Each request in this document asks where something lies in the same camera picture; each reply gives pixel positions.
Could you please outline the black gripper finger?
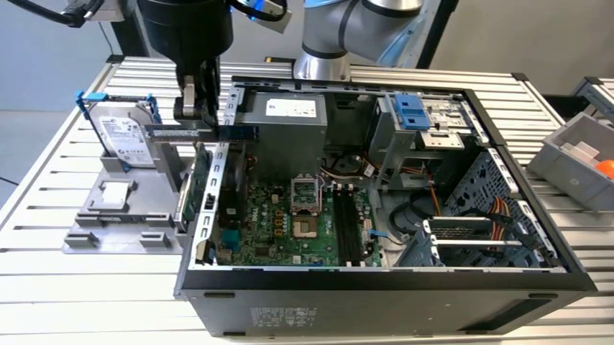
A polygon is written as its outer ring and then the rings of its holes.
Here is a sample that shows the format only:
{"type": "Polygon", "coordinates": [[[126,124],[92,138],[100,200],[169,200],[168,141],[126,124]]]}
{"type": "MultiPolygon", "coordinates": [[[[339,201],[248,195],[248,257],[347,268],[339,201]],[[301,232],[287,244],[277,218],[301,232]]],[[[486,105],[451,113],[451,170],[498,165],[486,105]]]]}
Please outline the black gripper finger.
{"type": "Polygon", "coordinates": [[[220,60],[208,59],[192,69],[176,66],[180,96],[175,98],[173,119],[191,128],[217,126],[220,60]]]}

